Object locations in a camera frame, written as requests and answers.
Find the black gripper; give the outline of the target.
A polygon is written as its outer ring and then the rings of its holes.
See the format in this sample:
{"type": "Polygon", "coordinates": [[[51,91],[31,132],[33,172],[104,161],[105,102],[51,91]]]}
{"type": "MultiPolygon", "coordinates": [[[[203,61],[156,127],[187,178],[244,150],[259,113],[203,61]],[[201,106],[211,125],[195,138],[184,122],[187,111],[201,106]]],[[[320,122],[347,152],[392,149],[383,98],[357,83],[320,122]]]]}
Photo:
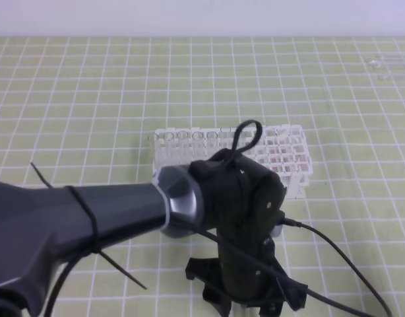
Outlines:
{"type": "MultiPolygon", "coordinates": [[[[236,247],[268,265],[279,273],[284,273],[275,258],[275,244],[271,235],[266,234],[255,242],[249,238],[226,236],[219,230],[217,236],[223,241],[236,243],[236,247]]],[[[250,261],[237,255],[229,248],[219,245],[218,258],[222,269],[222,283],[226,293],[238,302],[284,302],[281,282],[250,261]]]]}

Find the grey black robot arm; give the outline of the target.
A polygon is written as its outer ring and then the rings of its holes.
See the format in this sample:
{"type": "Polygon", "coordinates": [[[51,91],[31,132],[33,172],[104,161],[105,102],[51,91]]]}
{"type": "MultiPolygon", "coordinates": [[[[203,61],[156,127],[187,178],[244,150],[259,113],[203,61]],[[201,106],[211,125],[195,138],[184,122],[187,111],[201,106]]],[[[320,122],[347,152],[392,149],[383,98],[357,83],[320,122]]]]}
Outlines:
{"type": "Polygon", "coordinates": [[[66,279],[57,267],[153,230],[182,238],[215,229],[218,257],[192,260],[188,278],[220,314],[226,303],[270,316],[290,300],[277,273],[273,228],[284,218],[279,176],[241,153],[222,149],[208,160],[161,168],[146,184],[26,189],[0,182],[0,316],[51,314],[66,279]]]}

